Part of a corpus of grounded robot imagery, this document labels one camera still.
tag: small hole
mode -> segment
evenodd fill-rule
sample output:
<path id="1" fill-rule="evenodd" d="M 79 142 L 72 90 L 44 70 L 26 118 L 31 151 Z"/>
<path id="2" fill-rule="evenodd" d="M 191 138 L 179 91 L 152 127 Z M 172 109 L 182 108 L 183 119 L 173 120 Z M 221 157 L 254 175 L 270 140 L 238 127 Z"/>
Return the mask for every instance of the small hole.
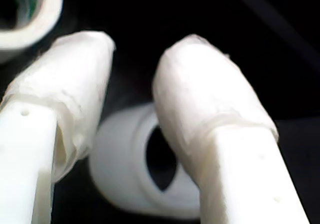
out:
<path id="1" fill-rule="evenodd" d="M 146 150 L 149 174 L 157 187 L 165 191 L 174 179 L 177 160 L 159 128 L 152 132 Z"/>
<path id="2" fill-rule="evenodd" d="M 29 110 L 22 110 L 22 111 L 21 111 L 21 115 L 22 115 L 22 116 L 27 116 L 27 115 L 29 115 L 29 114 L 30 114 Z"/>
<path id="3" fill-rule="evenodd" d="M 16 0 L 0 0 L 0 29 L 10 30 L 17 25 L 18 4 Z"/>

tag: tape roll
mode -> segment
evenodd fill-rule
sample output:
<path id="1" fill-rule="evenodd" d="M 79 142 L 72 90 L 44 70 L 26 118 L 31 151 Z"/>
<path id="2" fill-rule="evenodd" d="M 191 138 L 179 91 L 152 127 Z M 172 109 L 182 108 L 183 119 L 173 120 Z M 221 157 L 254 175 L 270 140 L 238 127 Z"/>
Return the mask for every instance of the tape roll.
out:
<path id="1" fill-rule="evenodd" d="M 98 190 L 117 207 L 174 219 L 199 218 L 199 190 L 163 139 L 153 104 L 103 122 L 89 168 Z"/>
<path id="2" fill-rule="evenodd" d="M 0 0 L 0 64 L 41 40 L 57 23 L 63 0 Z"/>

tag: white plastic rod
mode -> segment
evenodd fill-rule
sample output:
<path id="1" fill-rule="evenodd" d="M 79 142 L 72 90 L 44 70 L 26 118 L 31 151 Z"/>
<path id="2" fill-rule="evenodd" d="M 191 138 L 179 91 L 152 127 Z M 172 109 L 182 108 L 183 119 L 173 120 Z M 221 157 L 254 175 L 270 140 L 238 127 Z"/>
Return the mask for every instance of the white plastic rod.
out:
<path id="1" fill-rule="evenodd" d="M 0 223 L 50 223 L 57 115 L 10 101 L 0 112 Z"/>
<path id="2" fill-rule="evenodd" d="M 163 54 L 153 85 L 164 136 L 200 188 L 202 223 L 309 223 L 276 126 L 226 55 L 188 36 Z"/>

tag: white tape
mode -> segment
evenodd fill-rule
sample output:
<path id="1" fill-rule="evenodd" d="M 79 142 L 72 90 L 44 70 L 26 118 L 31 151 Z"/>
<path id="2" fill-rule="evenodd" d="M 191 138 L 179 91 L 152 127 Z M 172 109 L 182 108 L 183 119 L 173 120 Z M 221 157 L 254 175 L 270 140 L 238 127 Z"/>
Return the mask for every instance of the white tape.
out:
<path id="1" fill-rule="evenodd" d="M 228 57 L 186 37 L 163 54 L 153 85 L 164 136 L 200 188 L 203 224 L 308 223 L 276 126 Z"/>
<path id="2" fill-rule="evenodd" d="M 13 1 L 17 22 L 13 29 L 0 29 L 0 64 L 41 40 L 55 26 L 63 5 L 63 0 Z"/>

